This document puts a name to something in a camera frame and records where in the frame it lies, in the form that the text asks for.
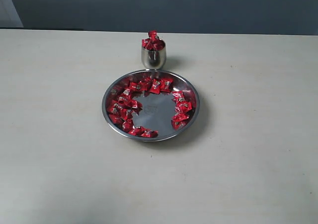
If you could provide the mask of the round steel plate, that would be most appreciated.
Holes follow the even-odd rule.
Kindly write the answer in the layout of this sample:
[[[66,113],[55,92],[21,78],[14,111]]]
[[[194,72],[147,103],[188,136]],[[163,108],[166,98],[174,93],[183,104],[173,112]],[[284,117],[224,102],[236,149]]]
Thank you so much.
[[[154,78],[172,78],[171,92],[150,93]],[[134,92],[131,99],[120,96],[131,81],[139,83],[141,91]],[[171,93],[180,90],[187,102],[176,104]],[[180,75],[163,70],[139,70],[123,75],[108,87],[102,100],[102,113],[110,127],[141,142],[158,142],[179,135],[196,120],[199,108],[200,99],[194,86]],[[189,115],[187,125],[179,130],[171,125],[177,113]],[[108,114],[120,115],[123,123],[113,124]]]

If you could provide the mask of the small steel cup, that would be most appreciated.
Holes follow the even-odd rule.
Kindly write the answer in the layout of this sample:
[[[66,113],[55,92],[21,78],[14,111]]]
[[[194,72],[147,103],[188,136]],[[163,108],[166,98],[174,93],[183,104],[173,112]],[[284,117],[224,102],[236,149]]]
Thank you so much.
[[[141,48],[141,61],[146,69],[159,70],[166,63],[166,47],[161,50],[147,50]]]

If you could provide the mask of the red wrapped candy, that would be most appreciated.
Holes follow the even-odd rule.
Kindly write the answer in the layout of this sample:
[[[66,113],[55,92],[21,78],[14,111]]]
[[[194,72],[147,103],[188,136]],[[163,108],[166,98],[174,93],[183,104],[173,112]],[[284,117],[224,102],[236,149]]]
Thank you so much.
[[[120,125],[123,123],[123,120],[120,115],[108,114],[109,119],[115,125]]]
[[[149,92],[154,94],[160,94],[160,88],[161,88],[161,81],[154,78],[151,88],[149,89]]]
[[[120,96],[128,97],[129,99],[131,99],[133,93],[134,93],[134,91],[128,87],[128,88],[124,89],[124,91],[121,93]]]
[[[183,91],[173,91],[172,93],[172,96],[173,96],[173,101],[177,104],[177,103],[180,103],[180,102],[187,102],[186,100],[186,97],[183,93]]]
[[[172,117],[171,125],[175,130],[179,130],[187,125],[189,115],[185,113],[177,113]]]
[[[172,78],[162,78],[160,80],[160,91],[170,93],[172,84],[173,84]]]
[[[133,92],[141,91],[140,84],[137,82],[132,82],[132,81],[129,83],[129,89]]]

